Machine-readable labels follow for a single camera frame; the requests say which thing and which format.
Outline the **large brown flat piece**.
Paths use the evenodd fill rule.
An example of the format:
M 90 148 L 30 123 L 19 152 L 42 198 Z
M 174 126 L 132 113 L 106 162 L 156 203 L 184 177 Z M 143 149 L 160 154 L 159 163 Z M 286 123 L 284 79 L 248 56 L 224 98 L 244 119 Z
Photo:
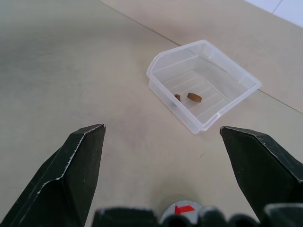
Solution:
M 191 101 L 200 103 L 202 101 L 202 97 L 195 94 L 195 93 L 188 93 L 187 98 L 190 99 Z

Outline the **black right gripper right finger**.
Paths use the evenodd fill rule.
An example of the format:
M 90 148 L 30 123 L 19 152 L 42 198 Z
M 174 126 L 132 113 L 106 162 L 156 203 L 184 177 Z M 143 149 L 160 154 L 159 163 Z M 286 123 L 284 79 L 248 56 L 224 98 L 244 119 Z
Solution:
M 303 163 L 267 134 L 223 126 L 239 188 L 261 223 L 303 223 Z

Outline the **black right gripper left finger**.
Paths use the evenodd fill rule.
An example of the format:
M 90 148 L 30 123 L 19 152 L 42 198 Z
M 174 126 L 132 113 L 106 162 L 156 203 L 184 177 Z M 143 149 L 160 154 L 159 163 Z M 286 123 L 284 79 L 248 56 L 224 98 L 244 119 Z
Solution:
M 71 133 L 38 169 L 0 227 L 84 227 L 98 183 L 106 127 Z

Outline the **clear plastic box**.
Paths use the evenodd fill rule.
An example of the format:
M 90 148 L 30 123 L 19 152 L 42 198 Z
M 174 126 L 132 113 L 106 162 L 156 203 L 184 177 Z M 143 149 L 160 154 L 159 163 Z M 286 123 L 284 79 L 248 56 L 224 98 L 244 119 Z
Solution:
M 146 75 L 149 88 L 193 134 L 208 130 L 262 86 L 207 40 L 159 53 Z M 188 99 L 190 92 L 201 96 L 202 101 Z

